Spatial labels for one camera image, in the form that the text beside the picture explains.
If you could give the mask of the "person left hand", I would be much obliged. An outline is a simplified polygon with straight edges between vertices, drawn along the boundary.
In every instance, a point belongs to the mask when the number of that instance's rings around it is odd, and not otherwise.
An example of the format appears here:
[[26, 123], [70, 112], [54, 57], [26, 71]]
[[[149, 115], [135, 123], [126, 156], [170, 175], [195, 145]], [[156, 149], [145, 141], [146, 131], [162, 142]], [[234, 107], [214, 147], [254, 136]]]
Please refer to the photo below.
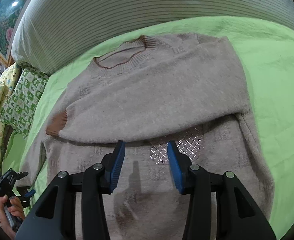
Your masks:
[[9, 218], [12, 216], [20, 218], [22, 221], [26, 218], [20, 199], [16, 196], [9, 198], [4, 195], [0, 197], [0, 227], [10, 239], [14, 239], [16, 235], [9, 222]]

